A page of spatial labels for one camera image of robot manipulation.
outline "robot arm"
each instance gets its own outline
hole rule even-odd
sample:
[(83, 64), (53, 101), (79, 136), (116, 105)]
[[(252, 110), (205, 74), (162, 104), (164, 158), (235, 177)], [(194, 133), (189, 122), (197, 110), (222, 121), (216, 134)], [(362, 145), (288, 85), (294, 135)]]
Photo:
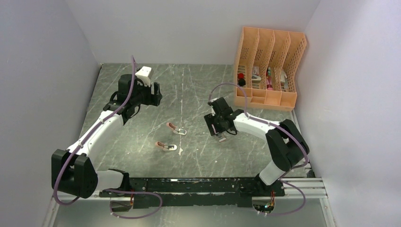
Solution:
[[(56, 150), (52, 155), (52, 187), (54, 188), (55, 181), (65, 164), (70, 152), (77, 146), (81, 149), (74, 155), (74, 158), (69, 162), (69, 166), (64, 172), (59, 184), (58, 190), (81, 198), (88, 198), (95, 191), (101, 191), (108, 188), (118, 188), (125, 191), (130, 190), (129, 175), (124, 171), (109, 169), (106, 171), (95, 171), (91, 160), (94, 160), (106, 142), (112, 137), (116, 131), (140, 110), (140, 105), (158, 106), (162, 95), (159, 90), (159, 84), (154, 83), (154, 93), (151, 93), (152, 86), (150, 77), (152, 70), (149, 67), (142, 67), (135, 74), (134, 88), (129, 99), (129, 102), (115, 115), (103, 122), (103, 119), (115, 111), (127, 98), (131, 85), (131, 74), (122, 75), (118, 81), (118, 91), (110, 98), (109, 103), (103, 108), (97, 121), (92, 127), (74, 144), (66, 150)], [(96, 124), (102, 124), (93, 132), (84, 145), (81, 141)]]
[[(235, 110), (227, 104), (224, 98), (213, 99), (209, 102), (212, 113), (204, 116), (210, 134), (213, 136), (227, 130), (246, 132), (265, 140), (270, 149), (272, 161), (258, 174), (267, 186), (273, 184), (284, 173), (290, 171), (304, 157), (302, 151), (288, 136), (273, 126), (260, 123), (248, 118), (243, 110)], [(291, 120), (275, 122), (291, 133), (309, 153), (309, 147)]]

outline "marble tabletop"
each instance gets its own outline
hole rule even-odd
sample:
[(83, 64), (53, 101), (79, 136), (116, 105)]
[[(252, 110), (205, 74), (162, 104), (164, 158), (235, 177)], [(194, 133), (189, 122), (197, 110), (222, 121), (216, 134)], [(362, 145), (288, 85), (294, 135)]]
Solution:
[[(207, 105), (212, 88), (221, 82), (232, 82), (232, 65), (139, 64), (154, 70), (152, 81), (160, 83), (163, 95), (158, 107), (141, 107), (138, 115), (109, 139), (95, 160), (95, 169), (120, 169), (131, 177), (233, 177), (256, 176), (270, 161), (266, 142), (239, 132), (225, 133), (226, 141), (218, 142), (209, 134), (203, 116), (210, 113)], [(117, 90), (118, 79), (131, 74), (130, 64), (104, 64), (90, 100), (81, 135), (96, 121)], [(233, 88), (216, 89), (213, 97), (224, 97), (233, 110)], [(290, 119), (290, 112), (251, 109), (249, 113), (272, 121)], [(188, 131), (185, 136), (173, 134), (166, 126), (172, 122)], [(176, 151), (155, 147), (160, 141), (178, 146)], [(303, 168), (287, 177), (306, 177)]]

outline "white wall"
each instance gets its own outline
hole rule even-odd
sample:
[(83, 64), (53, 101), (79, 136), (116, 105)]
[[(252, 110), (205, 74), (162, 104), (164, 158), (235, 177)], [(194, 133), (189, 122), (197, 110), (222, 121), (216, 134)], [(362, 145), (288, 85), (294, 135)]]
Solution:
[(41, 226), (52, 153), (79, 136), (99, 66), (64, 0), (0, 0), (1, 226)]
[(99, 62), (232, 64), (242, 26), (303, 31), (320, 0), (67, 0)]
[(401, 226), (401, 3), (322, 0), (296, 113), (339, 227)]

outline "perforated divider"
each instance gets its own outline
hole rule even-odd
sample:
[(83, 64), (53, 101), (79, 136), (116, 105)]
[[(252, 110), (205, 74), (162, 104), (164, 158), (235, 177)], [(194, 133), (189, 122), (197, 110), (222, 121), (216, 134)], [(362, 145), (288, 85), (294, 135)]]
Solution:
[[(295, 73), (306, 48), (303, 33), (277, 31), (261, 28), (243, 27), (237, 55), (234, 62), (234, 82), (238, 73), (245, 76), (248, 106), (282, 111), (291, 111), (295, 107)], [(261, 81), (252, 84), (253, 66), (259, 67)], [(266, 72), (270, 67), (273, 90), (266, 85)], [(281, 71), (286, 73), (285, 89), (282, 89)], [(245, 105), (241, 90), (234, 89), (234, 103)]]

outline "gray floor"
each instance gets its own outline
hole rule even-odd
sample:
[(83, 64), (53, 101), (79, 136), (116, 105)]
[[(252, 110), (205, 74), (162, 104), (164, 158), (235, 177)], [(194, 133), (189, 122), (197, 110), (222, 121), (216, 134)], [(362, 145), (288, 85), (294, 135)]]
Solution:
[[(232, 65), (145, 64), (152, 67), (152, 80), (160, 83), (160, 106), (142, 106), (124, 128), (110, 139), (96, 160), (98, 170), (116, 168), (131, 177), (230, 177), (255, 176), (270, 161), (267, 144), (252, 135), (239, 133), (219, 143), (211, 137), (203, 116), (210, 113), (210, 91), (221, 82), (232, 82)], [(131, 73), (129, 64), (104, 64), (90, 101), (83, 134), (98, 118), (122, 74)], [(222, 96), (235, 110), (233, 88), (222, 86), (213, 97)], [(272, 121), (290, 119), (290, 112), (249, 109), (249, 113)], [(186, 136), (173, 134), (167, 122), (181, 125)], [(178, 146), (165, 152), (155, 147), (160, 141)], [(287, 177), (306, 177), (303, 168)]]

